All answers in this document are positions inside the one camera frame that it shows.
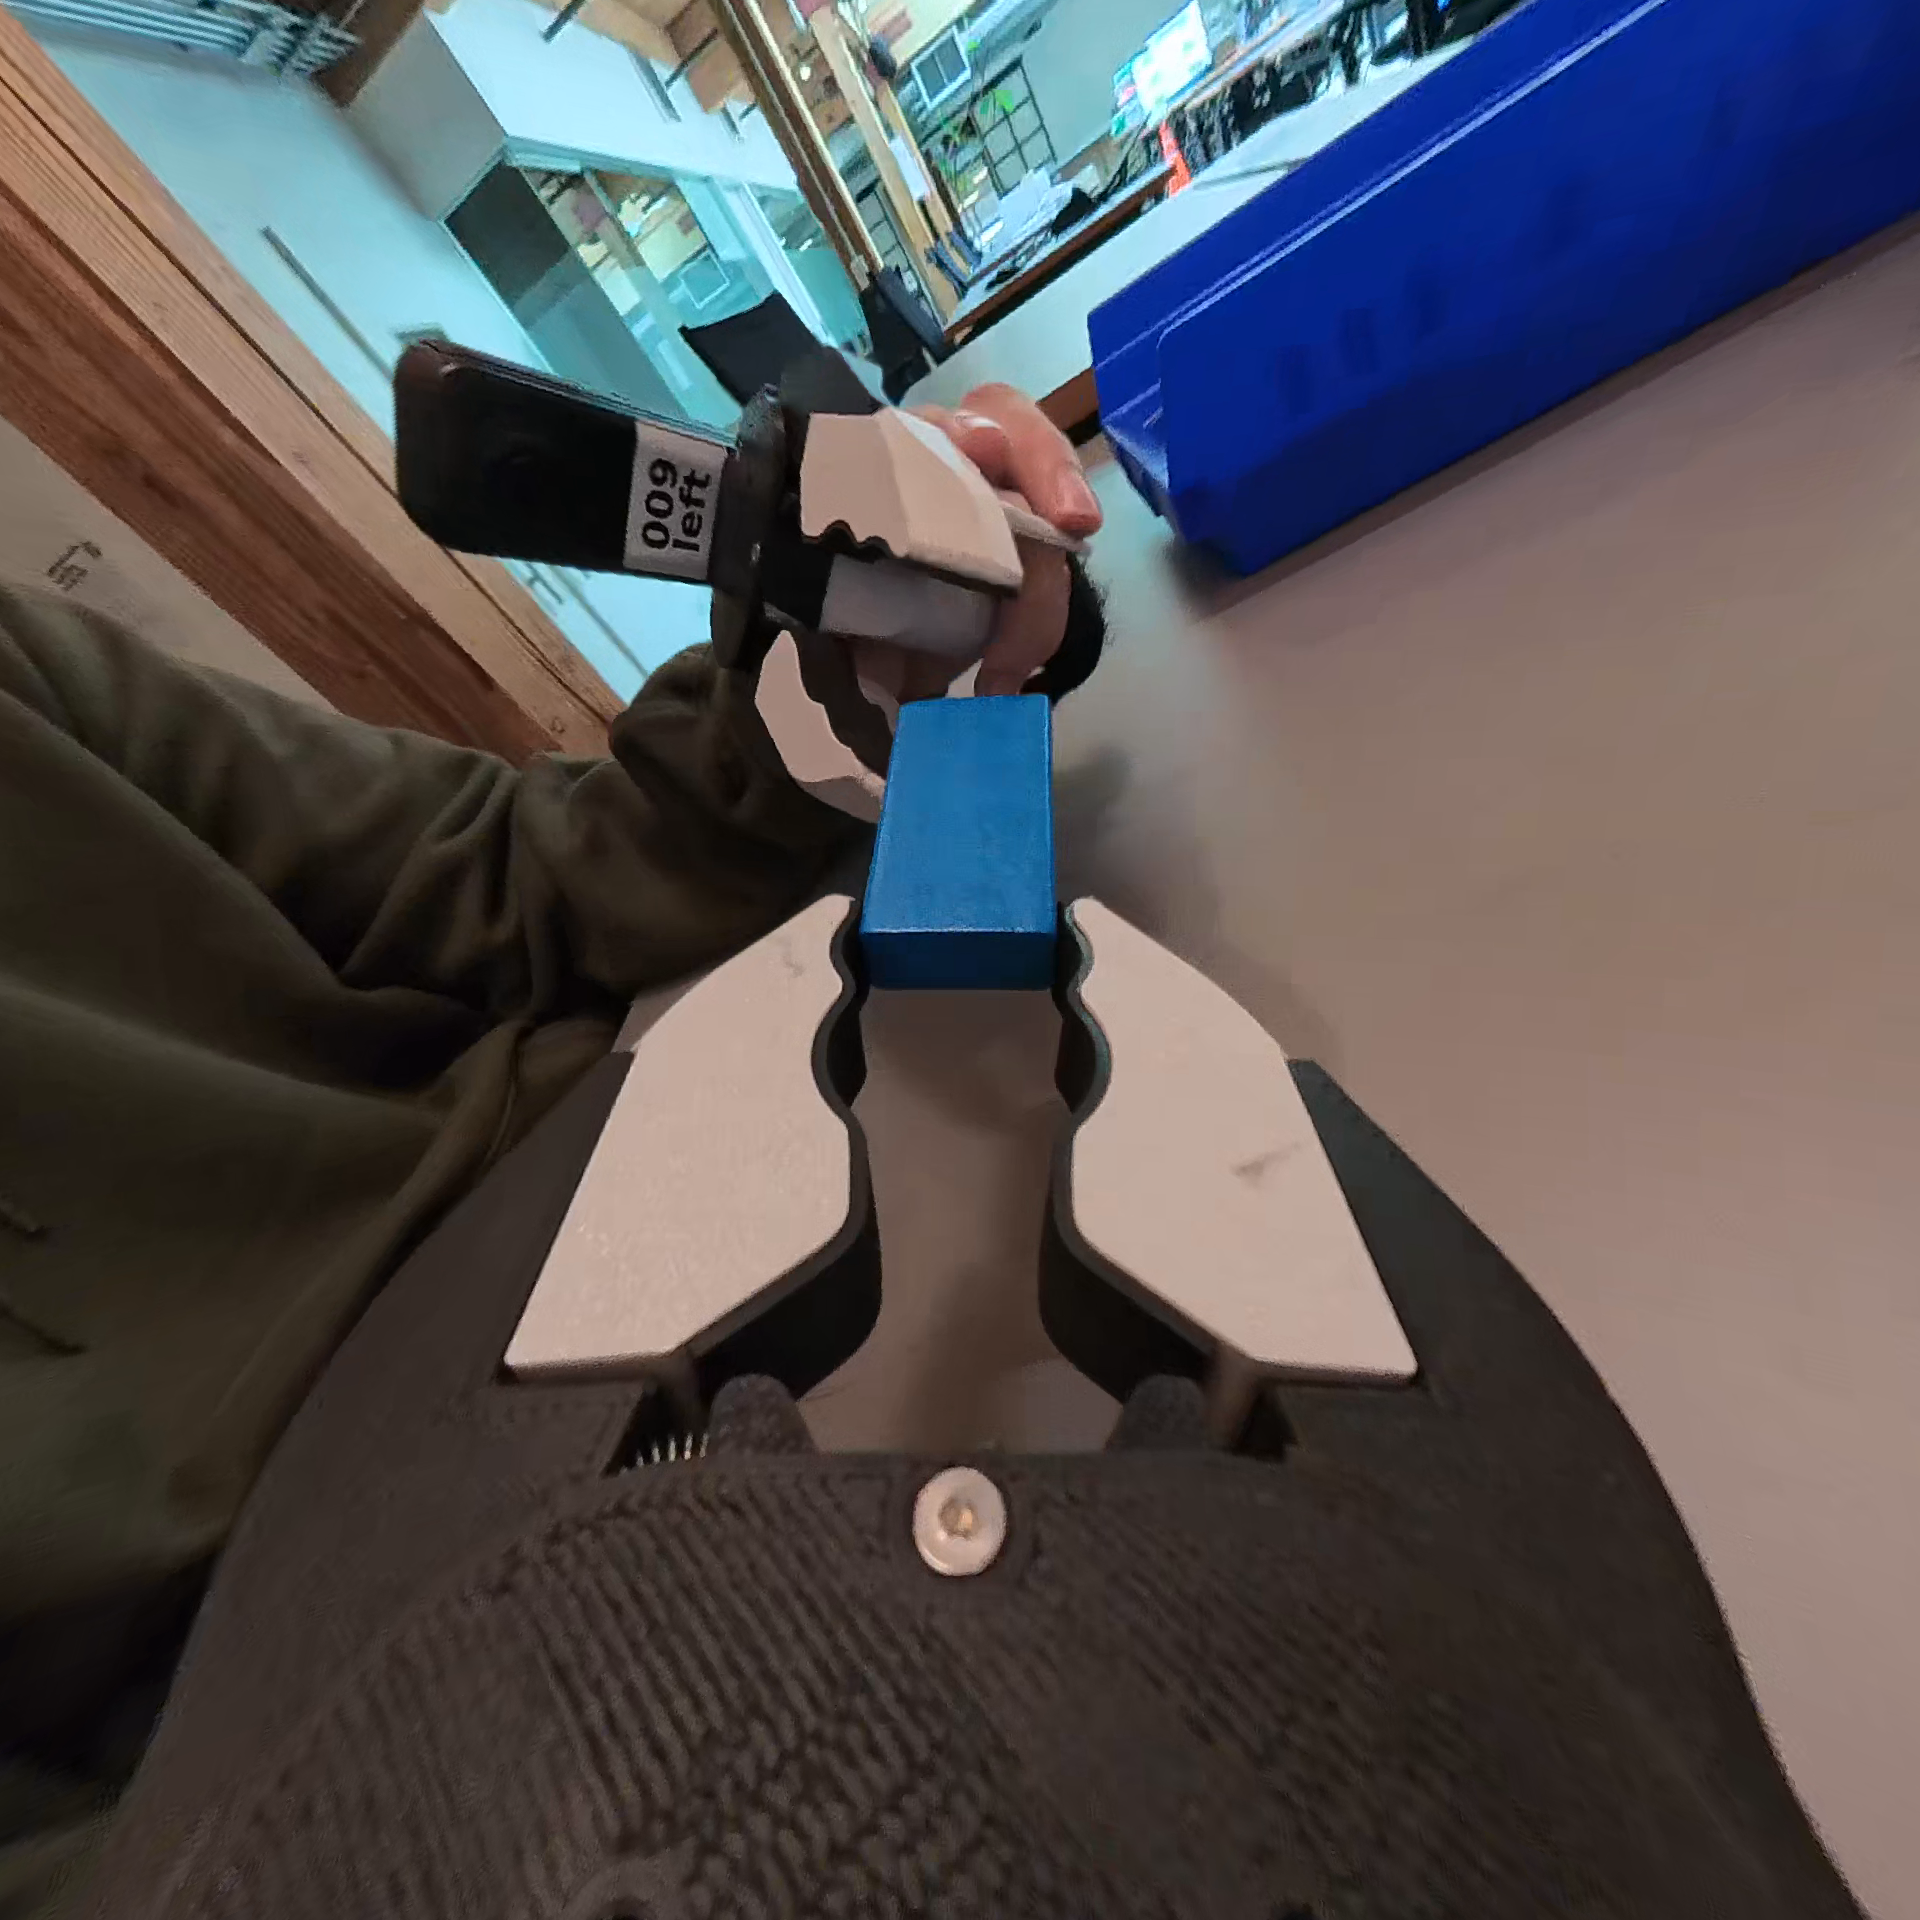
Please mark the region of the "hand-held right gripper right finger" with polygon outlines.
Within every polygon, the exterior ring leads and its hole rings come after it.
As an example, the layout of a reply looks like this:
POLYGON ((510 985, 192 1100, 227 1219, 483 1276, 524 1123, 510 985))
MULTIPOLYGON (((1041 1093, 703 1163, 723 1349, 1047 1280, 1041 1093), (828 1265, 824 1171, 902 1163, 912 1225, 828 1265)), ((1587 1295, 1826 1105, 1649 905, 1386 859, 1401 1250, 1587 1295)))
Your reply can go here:
POLYGON ((1042 1326, 1103 1392, 1401 1387, 1415 1356, 1261 1020, 1099 900, 1061 914, 1042 1326))

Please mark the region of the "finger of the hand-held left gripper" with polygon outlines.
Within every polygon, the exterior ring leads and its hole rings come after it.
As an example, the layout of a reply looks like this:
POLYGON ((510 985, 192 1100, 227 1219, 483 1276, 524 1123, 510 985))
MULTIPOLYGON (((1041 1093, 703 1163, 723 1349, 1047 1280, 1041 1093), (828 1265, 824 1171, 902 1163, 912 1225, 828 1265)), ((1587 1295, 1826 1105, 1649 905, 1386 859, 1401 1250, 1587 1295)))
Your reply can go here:
POLYGON ((834 733, 830 710, 806 687, 792 640, 770 643, 753 687, 753 710, 787 774, 822 806, 879 827, 885 777, 834 733))
POLYGON ((809 416, 799 533, 973 588, 1023 579, 1008 505, 986 473, 945 432, 891 406, 809 416))

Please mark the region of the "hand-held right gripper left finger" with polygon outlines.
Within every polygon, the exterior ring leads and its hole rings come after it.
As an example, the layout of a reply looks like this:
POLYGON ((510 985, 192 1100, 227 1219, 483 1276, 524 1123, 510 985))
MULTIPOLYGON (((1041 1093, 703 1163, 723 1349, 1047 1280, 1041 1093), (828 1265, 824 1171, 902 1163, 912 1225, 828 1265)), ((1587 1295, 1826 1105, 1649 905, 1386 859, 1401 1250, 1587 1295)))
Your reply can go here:
POLYGON ((828 893, 633 1043, 500 1366, 711 1393, 725 1345, 860 1241, 866 1150, 828 1043, 855 1009, 855 900, 828 893))

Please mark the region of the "blue wooden block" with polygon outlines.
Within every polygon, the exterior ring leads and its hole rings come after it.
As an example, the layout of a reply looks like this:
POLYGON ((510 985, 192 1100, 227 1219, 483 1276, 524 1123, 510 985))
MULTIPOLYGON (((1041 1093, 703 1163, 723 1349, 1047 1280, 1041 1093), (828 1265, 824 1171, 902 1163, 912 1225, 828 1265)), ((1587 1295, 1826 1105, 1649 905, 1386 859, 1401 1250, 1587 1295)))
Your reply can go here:
POLYGON ((867 985, 1048 991, 1060 917, 1048 700, 902 707, 860 908, 867 985))

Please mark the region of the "blue plastic bin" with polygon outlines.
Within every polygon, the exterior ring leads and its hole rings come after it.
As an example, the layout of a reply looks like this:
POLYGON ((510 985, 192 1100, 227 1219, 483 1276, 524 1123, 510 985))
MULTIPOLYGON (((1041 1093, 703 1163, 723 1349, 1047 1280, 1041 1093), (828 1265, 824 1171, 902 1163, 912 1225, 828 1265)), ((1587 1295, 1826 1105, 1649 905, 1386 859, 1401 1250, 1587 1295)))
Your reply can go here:
POLYGON ((1916 215, 1916 2, 1523 2, 1089 313, 1237 572, 1916 215))

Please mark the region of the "person's left hand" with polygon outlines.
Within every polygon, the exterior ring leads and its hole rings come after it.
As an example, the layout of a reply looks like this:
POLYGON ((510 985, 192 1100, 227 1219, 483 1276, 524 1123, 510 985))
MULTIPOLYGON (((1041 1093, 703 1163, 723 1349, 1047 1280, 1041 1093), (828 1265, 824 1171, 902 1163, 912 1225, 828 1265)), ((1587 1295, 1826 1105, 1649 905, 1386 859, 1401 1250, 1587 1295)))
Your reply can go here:
MULTIPOLYGON (((1099 533, 1103 510, 1079 449, 1029 397, 986 383, 952 409, 910 413, 940 427, 996 490, 1019 493, 1026 510, 1067 542, 1089 542, 1099 533)), ((1019 592, 996 607, 973 693, 1041 693, 1060 702, 1098 671, 1109 613, 1080 555, 1019 542, 1019 568, 1019 592)))

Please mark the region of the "black office chair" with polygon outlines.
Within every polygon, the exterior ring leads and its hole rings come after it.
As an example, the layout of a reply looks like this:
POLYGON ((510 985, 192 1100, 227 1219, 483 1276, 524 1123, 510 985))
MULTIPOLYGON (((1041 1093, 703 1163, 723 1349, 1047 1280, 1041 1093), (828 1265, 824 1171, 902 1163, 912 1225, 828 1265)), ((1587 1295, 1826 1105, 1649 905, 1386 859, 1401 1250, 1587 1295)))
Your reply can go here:
POLYGON ((900 406, 906 389, 952 357, 945 327, 900 270, 885 267, 860 289, 885 400, 900 406))
POLYGON ((730 316, 689 323, 681 332, 737 406, 775 392, 784 406, 803 413, 872 416, 885 409, 872 369, 817 339, 784 293, 730 316))

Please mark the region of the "wooden pillar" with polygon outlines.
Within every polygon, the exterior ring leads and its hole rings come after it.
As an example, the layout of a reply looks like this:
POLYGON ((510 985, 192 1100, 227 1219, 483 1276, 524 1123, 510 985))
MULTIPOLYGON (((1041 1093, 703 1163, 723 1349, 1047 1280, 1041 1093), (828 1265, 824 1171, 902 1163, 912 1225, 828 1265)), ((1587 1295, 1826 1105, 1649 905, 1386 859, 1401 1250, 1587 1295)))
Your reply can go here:
POLYGON ((336 710, 514 759, 604 748, 598 671, 415 529, 374 419, 12 12, 2 419, 336 710))

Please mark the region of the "wood edged grey table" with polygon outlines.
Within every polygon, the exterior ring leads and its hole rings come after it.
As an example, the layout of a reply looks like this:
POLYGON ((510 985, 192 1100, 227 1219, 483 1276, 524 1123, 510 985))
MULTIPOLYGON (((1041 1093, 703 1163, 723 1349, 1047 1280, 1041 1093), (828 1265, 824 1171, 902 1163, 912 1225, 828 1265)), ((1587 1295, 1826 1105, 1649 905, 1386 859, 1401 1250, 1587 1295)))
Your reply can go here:
POLYGON ((1186 191, 1165 195, 1111 242, 1083 254, 1066 277, 1051 278, 1006 321, 976 332, 949 365, 926 375, 910 389, 910 400, 952 406, 982 383, 1008 383, 1042 400, 1088 375, 1092 369, 1089 313, 1099 303, 1230 219, 1237 206, 1255 200, 1269 184, 1309 162, 1330 139, 1340 139, 1452 58, 1454 50, 1428 59, 1401 59, 1357 88, 1330 88, 1312 106, 1281 115, 1199 172, 1186 191))

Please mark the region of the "person's olive hoodie torso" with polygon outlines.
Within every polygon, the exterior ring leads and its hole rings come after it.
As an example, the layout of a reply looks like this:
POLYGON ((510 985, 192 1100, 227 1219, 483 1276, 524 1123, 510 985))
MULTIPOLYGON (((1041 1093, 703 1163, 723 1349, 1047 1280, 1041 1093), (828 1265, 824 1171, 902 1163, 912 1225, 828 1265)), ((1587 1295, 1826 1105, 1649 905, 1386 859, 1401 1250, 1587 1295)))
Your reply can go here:
POLYGON ((2 1917, 100 1851, 328 1356, 629 1010, 336 979, 307 797, 358 733, 423 734, 2 588, 2 1917))

